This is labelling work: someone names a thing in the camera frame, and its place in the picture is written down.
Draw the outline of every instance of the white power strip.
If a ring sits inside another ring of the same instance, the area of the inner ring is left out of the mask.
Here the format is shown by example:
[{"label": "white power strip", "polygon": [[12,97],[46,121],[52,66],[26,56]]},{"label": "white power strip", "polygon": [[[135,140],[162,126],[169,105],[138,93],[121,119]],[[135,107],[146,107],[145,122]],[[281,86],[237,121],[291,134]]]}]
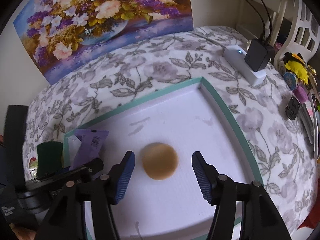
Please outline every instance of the white power strip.
[{"label": "white power strip", "polygon": [[267,76],[266,72],[264,70],[254,72],[244,61],[245,55],[247,55],[247,53],[238,45],[227,46],[223,53],[224,58],[229,64],[235,70],[238,70],[250,85],[256,86],[261,84]]}]

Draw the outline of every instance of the dark green object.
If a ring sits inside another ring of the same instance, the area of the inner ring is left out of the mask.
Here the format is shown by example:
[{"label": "dark green object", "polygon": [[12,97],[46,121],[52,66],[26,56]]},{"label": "dark green object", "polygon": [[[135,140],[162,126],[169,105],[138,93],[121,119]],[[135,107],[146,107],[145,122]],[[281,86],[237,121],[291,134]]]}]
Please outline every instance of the dark green object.
[{"label": "dark green object", "polygon": [[62,150],[61,142],[44,142],[37,146],[38,178],[62,169]]}]

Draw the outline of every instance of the black cable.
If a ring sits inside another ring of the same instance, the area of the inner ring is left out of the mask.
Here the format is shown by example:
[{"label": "black cable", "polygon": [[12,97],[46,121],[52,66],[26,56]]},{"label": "black cable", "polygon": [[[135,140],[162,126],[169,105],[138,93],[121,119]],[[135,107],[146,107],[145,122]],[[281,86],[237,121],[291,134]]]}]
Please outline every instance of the black cable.
[{"label": "black cable", "polygon": [[261,2],[263,3],[263,6],[264,6],[264,8],[265,8],[265,9],[266,9],[266,11],[267,11],[268,18],[269,18],[269,22],[270,22],[270,33],[269,33],[268,38],[266,38],[266,41],[265,41],[265,44],[268,44],[268,43],[269,43],[269,41],[270,41],[270,38],[271,38],[271,33],[272,33],[272,22],[271,22],[271,17],[270,17],[270,14],[269,14],[268,9],[267,9],[267,7],[266,7],[266,4],[264,3],[264,1],[263,1],[263,0],[261,0]]},{"label": "black cable", "polygon": [[264,34],[266,33],[266,25],[265,25],[265,23],[264,23],[264,20],[263,20],[261,14],[257,11],[257,9],[256,9],[248,0],[245,0],[245,1],[246,1],[248,4],[250,4],[250,6],[257,12],[257,14],[259,15],[259,17],[260,17],[260,19],[261,19],[261,21],[262,21],[263,32],[261,33],[259,40],[260,40],[260,41],[263,41]]}]

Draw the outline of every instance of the purple package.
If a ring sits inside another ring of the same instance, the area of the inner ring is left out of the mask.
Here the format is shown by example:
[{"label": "purple package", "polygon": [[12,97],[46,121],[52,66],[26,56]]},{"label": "purple package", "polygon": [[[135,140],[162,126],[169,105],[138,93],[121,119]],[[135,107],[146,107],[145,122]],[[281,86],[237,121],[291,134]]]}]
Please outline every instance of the purple package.
[{"label": "purple package", "polygon": [[69,170],[71,171],[95,158],[99,158],[99,151],[108,134],[109,131],[105,130],[76,130],[75,136],[81,141],[81,146]]}]

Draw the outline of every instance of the red cloth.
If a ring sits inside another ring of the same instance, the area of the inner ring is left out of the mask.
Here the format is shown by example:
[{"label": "red cloth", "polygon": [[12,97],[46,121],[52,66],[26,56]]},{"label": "red cloth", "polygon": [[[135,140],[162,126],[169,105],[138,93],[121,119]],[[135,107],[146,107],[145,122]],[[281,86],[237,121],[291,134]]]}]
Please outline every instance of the red cloth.
[{"label": "red cloth", "polygon": [[306,220],[302,223],[299,228],[308,227],[308,228],[316,228],[320,221],[320,179],[318,179],[318,195],[316,199],[316,203],[312,208],[310,214],[307,216]]}]

